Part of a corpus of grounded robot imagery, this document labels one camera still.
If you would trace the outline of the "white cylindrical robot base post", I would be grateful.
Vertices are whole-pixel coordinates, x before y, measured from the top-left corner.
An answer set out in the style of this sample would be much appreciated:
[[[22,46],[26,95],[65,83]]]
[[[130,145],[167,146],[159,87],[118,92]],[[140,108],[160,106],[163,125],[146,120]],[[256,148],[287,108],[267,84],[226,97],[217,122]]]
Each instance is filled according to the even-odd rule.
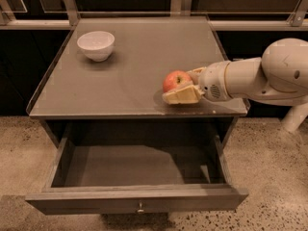
[[[294,132],[308,116],[308,103],[293,106],[282,119],[282,125],[288,132]]]

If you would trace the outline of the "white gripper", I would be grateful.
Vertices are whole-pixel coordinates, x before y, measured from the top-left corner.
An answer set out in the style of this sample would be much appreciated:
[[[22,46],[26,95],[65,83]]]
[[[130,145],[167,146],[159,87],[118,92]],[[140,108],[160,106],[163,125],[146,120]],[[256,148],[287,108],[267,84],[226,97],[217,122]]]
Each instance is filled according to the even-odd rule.
[[[170,90],[163,94],[163,100],[169,104],[198,103],[203,94],[212,102],[228,101],[231,99],[226,88],[225,72],[230,61],[213,63],[188,71],[194,85]]]

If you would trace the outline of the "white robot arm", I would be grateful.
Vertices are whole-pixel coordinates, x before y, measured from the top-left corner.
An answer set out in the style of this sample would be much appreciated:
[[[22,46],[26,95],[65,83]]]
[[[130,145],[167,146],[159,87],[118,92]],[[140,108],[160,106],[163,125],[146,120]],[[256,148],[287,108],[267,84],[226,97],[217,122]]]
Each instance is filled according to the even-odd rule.
[[[267,47],[260,58],[224,61],[189,72],[191,80],[166,91],[163,100],[194,104],[247,98],[278,106],[308,101],[308,42],[283,38]]]

